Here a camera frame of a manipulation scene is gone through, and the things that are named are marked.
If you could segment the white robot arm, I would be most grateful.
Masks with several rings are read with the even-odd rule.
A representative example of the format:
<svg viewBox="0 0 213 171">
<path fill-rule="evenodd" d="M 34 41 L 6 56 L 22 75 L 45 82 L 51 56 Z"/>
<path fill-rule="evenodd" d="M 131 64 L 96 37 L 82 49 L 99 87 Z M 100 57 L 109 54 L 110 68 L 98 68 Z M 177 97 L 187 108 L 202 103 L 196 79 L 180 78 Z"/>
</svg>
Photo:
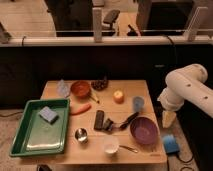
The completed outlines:
<svg viewBox="0 0 213 171">
<path fill-rule="evenodd" d="M 208 72 L 201 64 L 191 64 L 169 72 L 166 87 L 157 100 L 163 107 L 162 126 L 169 128 L 176 112 L 187 100 L 213 118 L 213 89 L 205 85 Z"/>
</svg>

